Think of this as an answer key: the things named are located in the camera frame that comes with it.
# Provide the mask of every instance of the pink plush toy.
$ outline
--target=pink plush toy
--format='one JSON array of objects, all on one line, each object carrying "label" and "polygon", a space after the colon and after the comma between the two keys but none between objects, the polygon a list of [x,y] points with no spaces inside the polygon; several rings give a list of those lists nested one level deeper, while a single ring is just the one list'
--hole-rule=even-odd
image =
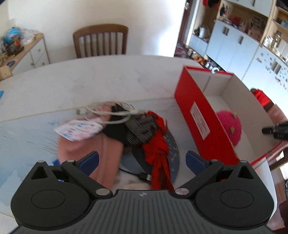
[{"label": "pink plush toy", "polygon": [[226,110],[219,111],[217,116],[232,142],[232,145],[236,146],[241,139],[242,133],[242,126],[239,117],[236,113]]}]

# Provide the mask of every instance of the white label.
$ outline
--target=white label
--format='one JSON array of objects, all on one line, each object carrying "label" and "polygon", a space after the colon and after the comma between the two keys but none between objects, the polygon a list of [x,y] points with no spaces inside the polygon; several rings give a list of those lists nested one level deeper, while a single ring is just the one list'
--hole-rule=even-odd
[{"label": "white label", "polygon": [[197,128],[203,138],[203,140],[205,140],[205,138],[209,135],[210,133],[210,129],[208,128],[208,125],[203,117],[203,115],[201,114],[198,106],[196,105],[196,103],[194,102],[192,107],[191,107],[191,110],[190,110],[190,113],[197,125]]}]

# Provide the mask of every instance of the white plastic bag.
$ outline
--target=white plastic bag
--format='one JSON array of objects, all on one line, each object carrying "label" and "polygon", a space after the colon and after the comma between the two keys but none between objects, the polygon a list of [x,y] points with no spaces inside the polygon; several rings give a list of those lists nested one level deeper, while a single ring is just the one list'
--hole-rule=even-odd
[{"label": "white plastic bag", "polygon": [[36,30],[30,30],[30,29],[21,29],[21,45],[25,46],[30,44],[31,42],[34,41],[34,37],[37,33],[39,33]]}]

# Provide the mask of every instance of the white wall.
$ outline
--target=white wall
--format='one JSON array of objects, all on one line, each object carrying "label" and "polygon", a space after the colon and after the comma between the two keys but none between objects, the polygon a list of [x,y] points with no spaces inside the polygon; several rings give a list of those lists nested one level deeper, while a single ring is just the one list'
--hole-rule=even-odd
[{"label": "white wall", "polygon": [[127,54],[173,56],[185,0],[7,0],[16,26],[44,33],[51,62],[76,57],[72,34],[101,23],[129,27]]},{"label": "white wall", "polygon": [[0,5],[0,37],[4,36],[8,31],[8,23],[9,15],[8,15],[8,2],[4,1]]}]

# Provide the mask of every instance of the red cloth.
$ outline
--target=red cloth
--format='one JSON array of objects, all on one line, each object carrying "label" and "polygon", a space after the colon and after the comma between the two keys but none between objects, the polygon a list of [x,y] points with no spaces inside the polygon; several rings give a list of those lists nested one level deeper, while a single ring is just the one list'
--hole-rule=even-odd
[{"label": "red cloth", "polygon": [[145,152],[145,161],[152,165],[152,189],[168,189],[174,191],[171,183],[170,167],[169,167],[169,147],[163,137],[168,128],[164,124],[164,120],[154,112],[147,112],[146,115],[154,115],[155,122],[159,126],[155,130],[155,136],[143,145]]},{"label": "red cloth", "polygon": [[263,107],[271,102],[271,100],[265,95],[265,93],[262,90],[255,89],[253,94]]}]

